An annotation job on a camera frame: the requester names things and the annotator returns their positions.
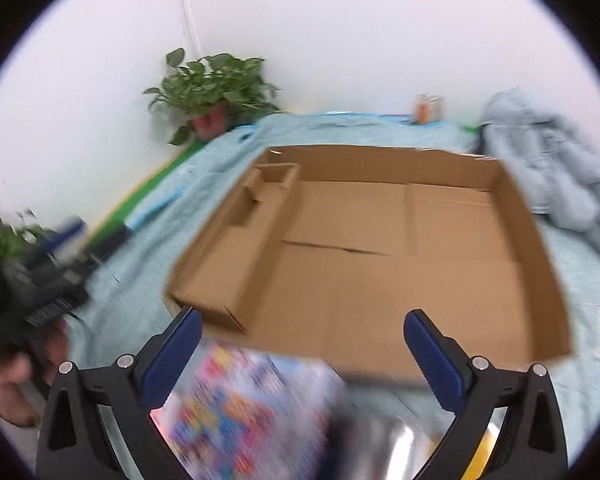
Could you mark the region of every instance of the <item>potted plant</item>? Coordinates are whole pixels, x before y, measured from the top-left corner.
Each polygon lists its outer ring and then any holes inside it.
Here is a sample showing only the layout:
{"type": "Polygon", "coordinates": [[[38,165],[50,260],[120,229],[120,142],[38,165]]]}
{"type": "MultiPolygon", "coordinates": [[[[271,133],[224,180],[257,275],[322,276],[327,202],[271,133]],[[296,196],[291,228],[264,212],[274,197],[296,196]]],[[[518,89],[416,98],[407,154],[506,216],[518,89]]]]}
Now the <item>potted plant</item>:
{"type": "Polygon", "coordinates": [[[55,234],[37,223],[27,222],[27,218],[36,217],[31,209],[16,214],[20,217],[20,225],[15,228],[0,218],[0,259],[4,263],[21,257],[44,238],[55,234]]]}
{"type": "Polygon", "coordinates": [[[162,102],[187,115],[187,124],[177,129],[170,144],[186,142],[192,129],[200,139],[211,140],[278,111],[272,102],[278,89],[260,75],[263,59],[216,54],[182,64],[184,56],[183,48],[168,53],[166,62],[174,73],[162,80],[160,88],[144,91],[155,94],[149,109],[162,102]]]}

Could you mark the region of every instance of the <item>open cardboard box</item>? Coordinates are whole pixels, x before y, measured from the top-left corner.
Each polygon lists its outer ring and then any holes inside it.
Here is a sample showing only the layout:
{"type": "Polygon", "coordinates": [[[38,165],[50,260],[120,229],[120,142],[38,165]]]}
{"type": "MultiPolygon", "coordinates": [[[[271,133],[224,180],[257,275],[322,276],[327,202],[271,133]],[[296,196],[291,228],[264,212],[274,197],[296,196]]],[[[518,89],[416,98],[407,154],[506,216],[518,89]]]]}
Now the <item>open cardboard box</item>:
{"type": "Polygon", "coordinates": [[[520,368],[570,353],[534,218],[497,160],[414,148],[268,148],[177,261],[172,314],[342,374],[413,379],[421,308],[469,355],[520,368]]]}

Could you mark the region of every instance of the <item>colorful package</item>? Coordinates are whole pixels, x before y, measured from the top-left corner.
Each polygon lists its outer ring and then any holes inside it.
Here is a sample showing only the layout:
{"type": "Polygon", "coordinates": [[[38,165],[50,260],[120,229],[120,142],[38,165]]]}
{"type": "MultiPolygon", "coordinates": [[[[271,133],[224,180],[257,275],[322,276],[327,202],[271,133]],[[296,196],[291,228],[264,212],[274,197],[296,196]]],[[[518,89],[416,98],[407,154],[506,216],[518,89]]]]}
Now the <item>colorful package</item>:
{"type": "Polygon", "coordinates": [[[212,343],[183,375],[152,417],[193,478],[313,478],[344,390],[324,361],[212,343]]]}

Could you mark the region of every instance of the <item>bed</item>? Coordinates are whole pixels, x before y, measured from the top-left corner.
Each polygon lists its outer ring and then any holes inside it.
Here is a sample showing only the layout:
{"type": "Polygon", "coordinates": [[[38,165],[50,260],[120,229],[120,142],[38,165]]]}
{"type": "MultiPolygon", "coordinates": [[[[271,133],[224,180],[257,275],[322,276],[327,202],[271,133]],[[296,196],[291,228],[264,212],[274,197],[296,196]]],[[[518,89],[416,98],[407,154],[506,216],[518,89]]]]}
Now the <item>bed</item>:
{"type": "MultiPolygon", "coordinates": [[[[126,219],[134,236],[90,279],[91,300],[76,312],[83,322],[69,319],[71,360],[80,368],[109,365],[168,325],[162,290],[171,266],[266,146],[360,144],[462,153],[476,147],[477,137],[452,123],[408,122],[403,116],[277,114],[236,128],[192,155],[135,206],[126,219]]],[[[570,314],[574,355],[549,368],[573,461],[600,418],[600,256],[578,235],[541,219],[538,225],[570,314]]],[[[452,420],[426,388],[352,384],[346,400],[353,410],[415,415],[429,433],[443,433],[452,420]]],[[[141,478],[115,421],[103,410],[123,469],[129,478],[141,478]]],[[[501,416],[495,413],[494,422],[501,416]]]]}

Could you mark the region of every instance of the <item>metal screw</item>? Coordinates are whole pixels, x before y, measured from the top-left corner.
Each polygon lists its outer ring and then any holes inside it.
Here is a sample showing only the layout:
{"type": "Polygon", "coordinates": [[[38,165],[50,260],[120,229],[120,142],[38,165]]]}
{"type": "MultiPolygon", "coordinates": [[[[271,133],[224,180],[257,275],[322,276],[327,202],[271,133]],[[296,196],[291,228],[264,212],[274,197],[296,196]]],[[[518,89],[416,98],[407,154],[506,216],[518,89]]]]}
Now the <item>metal screw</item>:
{"type": "Polygon", "coordinates": [[[471,364],[474,366],[474,368],[478,368],[478,370],[486,370],[489,368],[489,361],[479,355],[471,359],[471,364]]]}
{"type": "Polygon", "coordinates": [[[61,374],[67,374],[69,373],[72,368],[74,367],[74,364],[70,361],[65,361],[64,363],[62,363],[59,367],[58,367],[58,371],[61,374]]]}
{"type": "Polygon", "coordinates": [[[129,368],[134,363],[134,357],[132,355],[126,354],[120,356],[116,363],[120,368],[129,368]]]}
{"type": "Polygon", "coordinates": [[[534,365],[533,371],[538,377],[544,377],[546,375],[546,368],[540,363],[534,365]]]}

